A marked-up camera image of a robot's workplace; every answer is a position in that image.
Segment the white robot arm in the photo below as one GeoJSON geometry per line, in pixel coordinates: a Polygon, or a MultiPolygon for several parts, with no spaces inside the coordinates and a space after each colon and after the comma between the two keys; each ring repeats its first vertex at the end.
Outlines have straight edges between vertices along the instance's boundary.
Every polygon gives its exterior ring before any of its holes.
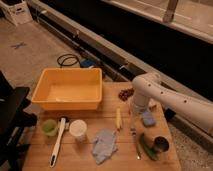
{"type": "Polygon", "coordinates": [[[134,94],[132,107],[137,112],[148,109],[154,99],[183,116],[213,137],[213,103],[209,103],[161,85],[161,76],[156,72],[138,75],[132,80],[134,94]]]}

